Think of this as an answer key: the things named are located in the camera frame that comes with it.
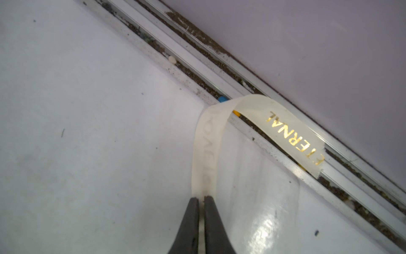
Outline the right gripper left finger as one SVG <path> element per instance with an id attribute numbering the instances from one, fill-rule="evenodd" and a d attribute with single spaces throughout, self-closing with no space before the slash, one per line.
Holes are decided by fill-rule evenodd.
<path id="1" fill-rule="evenodd" d="M 177 235 L 168 254 L 197 254 L 199 242 L 199 200 L 189 200 Z"/>

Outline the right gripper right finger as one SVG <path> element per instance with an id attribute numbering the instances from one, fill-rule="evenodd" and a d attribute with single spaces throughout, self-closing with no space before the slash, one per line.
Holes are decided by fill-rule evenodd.
<path id="1" fill-rule="evenodd" d="M 204 198 L 204 225 L 207 254 L 236 254 L 211 196 Z"/>

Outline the white string ribbon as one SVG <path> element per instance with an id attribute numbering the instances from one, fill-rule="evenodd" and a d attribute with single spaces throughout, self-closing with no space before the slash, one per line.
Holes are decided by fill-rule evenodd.
<path id="1" fill-rule="evenodd" d="M 197 123 L 193 142 L 191 193 L 199 202 L 215 197 L 219 183 L 218 160 L 228 119 L 239 112 L 287 152 L 312 177 L 319 177 L 325 160 L 325 145 L 308 126 L 275 100 L 248 95 L 208 107 Z M 276 166 L 246 172 L 241 201 L 230 205 L 232 246 L 238 253 L 291 254 L 297 250 L 295 232 L 299 183 L 293 174 Z"/>

